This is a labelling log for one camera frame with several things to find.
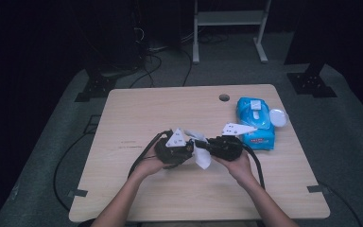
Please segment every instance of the forearm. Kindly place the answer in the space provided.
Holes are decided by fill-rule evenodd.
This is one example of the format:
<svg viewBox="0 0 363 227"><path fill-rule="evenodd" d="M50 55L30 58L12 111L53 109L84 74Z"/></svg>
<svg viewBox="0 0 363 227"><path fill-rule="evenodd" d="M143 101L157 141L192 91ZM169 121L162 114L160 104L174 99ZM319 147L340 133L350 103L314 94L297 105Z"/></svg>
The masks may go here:
<svg viewBox="0 0 363 227"><path fill-rule="evenodd" d="M124 226L138 188L144 178L131 175L123 187L94 221L94 227Z"/></svg>
<svg viewBox="0 0 363 227"><path fill-rule="evenodd" d="M239 184L250 195L259 215L267 227L298 226L256 180L245 180Z"/></svg>

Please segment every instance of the white lid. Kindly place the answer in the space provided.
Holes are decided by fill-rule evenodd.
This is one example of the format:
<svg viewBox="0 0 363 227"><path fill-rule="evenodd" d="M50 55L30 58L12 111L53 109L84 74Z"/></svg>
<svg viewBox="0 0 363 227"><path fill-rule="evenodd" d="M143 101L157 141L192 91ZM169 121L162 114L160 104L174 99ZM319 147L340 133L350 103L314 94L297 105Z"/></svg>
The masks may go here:
<svg viewBox="0 0 363 227"><path fill-rule="evenodd" d="M283 127L288 122L288 115L282 110L272 109L269 112L270 122L275 127Z"/></svg>

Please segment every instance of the person's left arm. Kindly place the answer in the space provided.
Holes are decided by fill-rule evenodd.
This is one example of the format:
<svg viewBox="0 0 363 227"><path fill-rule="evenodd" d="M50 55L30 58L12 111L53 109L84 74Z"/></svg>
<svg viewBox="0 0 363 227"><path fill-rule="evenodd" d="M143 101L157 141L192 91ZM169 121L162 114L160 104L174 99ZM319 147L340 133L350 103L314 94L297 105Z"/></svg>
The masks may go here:
<svg viewBox="0 0 363 227"><path fill-rule="evenodd" d="M146 157L155 155L154 146ZM120 191L105 207L93 223L96 226L121 226L126 223L132 203L137 195L141 182L149 175L161 170L166 165L156 157L146 158L134 169Z"/></svg>

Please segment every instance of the wet wipes pack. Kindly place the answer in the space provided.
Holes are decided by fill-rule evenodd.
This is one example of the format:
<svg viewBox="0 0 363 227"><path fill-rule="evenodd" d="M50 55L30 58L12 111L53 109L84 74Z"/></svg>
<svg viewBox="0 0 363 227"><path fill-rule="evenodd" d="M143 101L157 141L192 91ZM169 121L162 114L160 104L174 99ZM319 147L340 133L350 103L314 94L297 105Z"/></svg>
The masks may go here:
<svg viewBox="0 0 363 227"><path fill-rule="evenodd" d="M236 108L239 124L248 125L257 131L241 134L241 141L252 149L271 150L275 144L275 129L269 116L267 103L260 98L241 97Z"/></svg>

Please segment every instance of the black metal base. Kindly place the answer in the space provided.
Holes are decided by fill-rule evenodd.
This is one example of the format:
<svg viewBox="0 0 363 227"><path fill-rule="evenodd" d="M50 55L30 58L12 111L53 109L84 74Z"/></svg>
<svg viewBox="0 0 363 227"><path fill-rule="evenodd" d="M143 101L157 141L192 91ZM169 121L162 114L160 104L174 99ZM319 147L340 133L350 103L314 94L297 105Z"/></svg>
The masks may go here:
<svg viewBox="0 0 363 227"><path fill-rule="evenodd" d="M78 93L75 102L88 102L90 98L108 97L109 92L116 85L116 79L102 79L91 80L89 79L84 87L83 92Z"/></svg>
<svg viewBox="0 0 363 227"><path fill-rule="evenodd" d="M333 89L326 86L320 76L309 76L305 73L288 73L287 77L298 95L337 97Z"/></svg>

